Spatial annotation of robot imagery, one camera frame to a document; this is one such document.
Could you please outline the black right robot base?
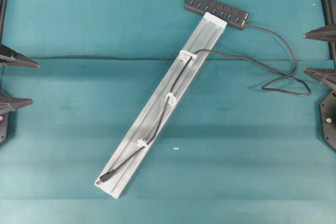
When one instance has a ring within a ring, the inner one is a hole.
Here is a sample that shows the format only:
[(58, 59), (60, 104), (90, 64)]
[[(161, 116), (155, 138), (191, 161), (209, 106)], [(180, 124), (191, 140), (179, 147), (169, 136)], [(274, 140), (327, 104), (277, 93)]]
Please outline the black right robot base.
[(335, 91), (331, 91), (319, 105), (323, 139), (334, 150), (336, 149), (335, 101)]

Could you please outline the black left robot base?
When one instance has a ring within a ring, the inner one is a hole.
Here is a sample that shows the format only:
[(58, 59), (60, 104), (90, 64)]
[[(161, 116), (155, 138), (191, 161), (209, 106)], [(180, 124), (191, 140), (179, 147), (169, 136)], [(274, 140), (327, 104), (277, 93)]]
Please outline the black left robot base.
[(1, 121), (0, 121), (0, 143), (3, 144), (8, 137), (11, 135), (11, 112), (5, 113), (1, 115)]

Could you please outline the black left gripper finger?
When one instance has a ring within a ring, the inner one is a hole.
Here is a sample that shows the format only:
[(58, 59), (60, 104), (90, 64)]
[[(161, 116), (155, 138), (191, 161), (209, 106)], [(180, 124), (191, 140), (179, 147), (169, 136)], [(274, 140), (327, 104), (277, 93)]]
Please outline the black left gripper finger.
[(38, 68), (39, 63), (1, 44), (1, 65)]
[(1, 97), (1, 113), (8, 113), (33, 104), (32, 99)]

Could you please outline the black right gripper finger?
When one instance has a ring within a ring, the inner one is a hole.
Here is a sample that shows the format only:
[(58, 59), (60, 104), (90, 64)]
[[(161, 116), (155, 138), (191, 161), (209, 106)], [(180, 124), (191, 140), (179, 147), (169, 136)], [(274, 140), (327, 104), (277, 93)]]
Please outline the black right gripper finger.
[(335, 91), (335, 69), (306, 68), (304, 73)]
[(335, 42), (335, 26), (324, 26), (318, 29), (311, 30), (304, 34), (304, 38), (320, 40), (333, 43)]

